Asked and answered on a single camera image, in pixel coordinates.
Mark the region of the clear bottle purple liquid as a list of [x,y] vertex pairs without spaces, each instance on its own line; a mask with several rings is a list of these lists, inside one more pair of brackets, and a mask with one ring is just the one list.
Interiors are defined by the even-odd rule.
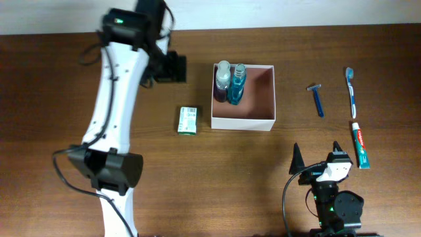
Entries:
[[228,88],[231,82],[230,63],[228,61],[220,61],[217,66],[215,76],[214,97],[218,102],[225,102],[228,96]]

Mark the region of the green white soap box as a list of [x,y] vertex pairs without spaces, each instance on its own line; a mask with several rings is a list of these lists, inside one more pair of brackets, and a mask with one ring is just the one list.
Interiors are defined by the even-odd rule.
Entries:
[[183,135],[196,135],[197,133],[197,108],[181,107],[178,124],[178,133]]

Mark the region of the blue mouthwash bottle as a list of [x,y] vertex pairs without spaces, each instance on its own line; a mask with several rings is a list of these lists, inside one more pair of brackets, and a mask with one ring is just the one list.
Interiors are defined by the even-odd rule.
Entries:
[[230,89],[228,91],[228,101],[232,105],[238,105],[241,101],[244,91],[244,85],[247,78],[247,68],[244,64],[238,64],[234,68],[234,75]]

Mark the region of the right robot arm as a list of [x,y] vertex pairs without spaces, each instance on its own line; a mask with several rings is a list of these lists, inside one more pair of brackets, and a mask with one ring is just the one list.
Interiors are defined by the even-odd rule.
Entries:
[[286,219],[285,198],[288,186],[298,178],[300,186],[309,186],[308,193],[313,194],[319,228],[309,231],[309,236],[377,236],[375,232],[357,233],[362,226],[361,216],[364,199],[354,192],[339,189],[338,184],[349,177],[353,162],[349,155],[335,141],[333,151],[325,161],[306,166],[299,146],[293,146],[293,158],[289,174],[291,178],[285,184],[282,194],[282,216],[287,235],[292,233]]

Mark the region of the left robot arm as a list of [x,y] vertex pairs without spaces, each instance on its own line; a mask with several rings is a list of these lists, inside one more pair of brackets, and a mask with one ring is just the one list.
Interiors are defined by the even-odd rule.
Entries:
[[110,9],[98,32],[101,79],[81,145],[64,151],[101,200],[105,236],[137,236],[133,195],[143,157],[130,153],[130,128],[140,86],[185,82],[186,57],[169,50],[164,1],[138,1],[134,10]]

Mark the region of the green red toothpaste tube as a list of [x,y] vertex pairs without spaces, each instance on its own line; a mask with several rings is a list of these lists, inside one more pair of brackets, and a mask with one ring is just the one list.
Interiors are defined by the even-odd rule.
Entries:
[[355,148],[357,151],[357,158],[359,162],[359,168],[360,169],[369,169],[370,168],[370,162],[368,159],[368,154],[364,145],[364,140],[362,137],[362,131],[360,129],[360,126],[357,122],[352,123],[352,131],[353,136],[355,140]]

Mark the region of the blue disposable razor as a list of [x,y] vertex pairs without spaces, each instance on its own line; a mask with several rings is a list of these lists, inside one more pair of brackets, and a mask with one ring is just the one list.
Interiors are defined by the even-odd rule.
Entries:
[[313,86],[309,86],[307,88],[307,90],[313,92],[314,101],[316,103],[316,108],[317,108],[317,111],[318,111],[318,116],[321,117],[321,118],[324,118],[325,117],[325,114],[324,114],[322,102],[321,102],[321,99],[320,99],[320,95],[318,93],[318,89],[320,87],[321,87],[320,84],[315,84]]

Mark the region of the white open cardboard box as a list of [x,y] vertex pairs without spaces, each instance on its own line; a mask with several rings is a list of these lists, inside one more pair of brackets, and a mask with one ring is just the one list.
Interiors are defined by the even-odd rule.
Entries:
[[220,130],[270,131],[276,121],[275,70],[247,65],[243,97],[238,105],[211,97],[210,126]]

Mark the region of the blue white toothbrush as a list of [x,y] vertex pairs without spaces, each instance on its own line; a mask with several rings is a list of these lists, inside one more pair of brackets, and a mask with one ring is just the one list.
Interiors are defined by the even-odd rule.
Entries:
[[349,90],[349,96],[350,96],[350,104],[351,104],[351,116],[353,119],[356,118],[356,104],[355,104],[355,95],[354,95],[354,89],[353,86],[351,84],[351,80],[354,77],[354,70],[350,67],[347,67],[345,69],[345,78],[347,81],[347,86],[348,86],[348,90]]

